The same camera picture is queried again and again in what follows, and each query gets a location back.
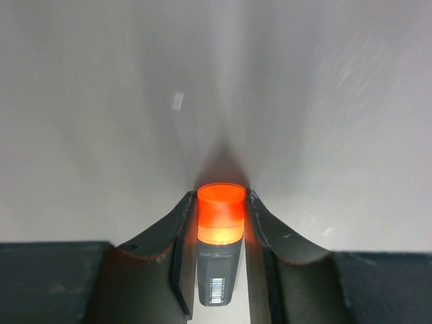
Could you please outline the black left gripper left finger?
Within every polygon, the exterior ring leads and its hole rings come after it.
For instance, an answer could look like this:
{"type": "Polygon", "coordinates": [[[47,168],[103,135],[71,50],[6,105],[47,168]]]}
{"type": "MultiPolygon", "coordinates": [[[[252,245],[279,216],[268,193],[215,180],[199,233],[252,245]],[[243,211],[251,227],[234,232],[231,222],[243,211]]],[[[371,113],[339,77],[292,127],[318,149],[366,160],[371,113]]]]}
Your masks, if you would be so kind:
{"type": "Polygon", "coordinates": [[[196,193],[105,253],[85,323],[187,323],[197,255],[196,193]]]}

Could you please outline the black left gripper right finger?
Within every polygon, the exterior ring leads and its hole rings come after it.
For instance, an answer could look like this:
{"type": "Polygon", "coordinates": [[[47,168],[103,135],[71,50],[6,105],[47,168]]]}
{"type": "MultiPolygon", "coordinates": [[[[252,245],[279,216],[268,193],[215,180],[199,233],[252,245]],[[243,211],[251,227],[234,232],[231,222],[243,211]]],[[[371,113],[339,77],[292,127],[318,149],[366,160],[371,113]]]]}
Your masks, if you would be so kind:
{"type": "Polygon", "coordinates": [[[245,249],[251,323],[353,323],[332,254],[246,198],[245,249]]]}

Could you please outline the orange black highlighter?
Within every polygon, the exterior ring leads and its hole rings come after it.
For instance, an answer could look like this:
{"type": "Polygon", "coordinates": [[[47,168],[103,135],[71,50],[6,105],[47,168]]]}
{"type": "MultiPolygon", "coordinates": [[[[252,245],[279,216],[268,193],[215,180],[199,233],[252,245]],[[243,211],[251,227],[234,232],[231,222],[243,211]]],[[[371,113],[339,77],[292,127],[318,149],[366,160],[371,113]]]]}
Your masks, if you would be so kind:
{"type": "Polygon", "coordinates": [[[246,189],[238,184],[207,184],[197,192],[198,296],[204,306],[231,302],[246,215],[246,189]]]}

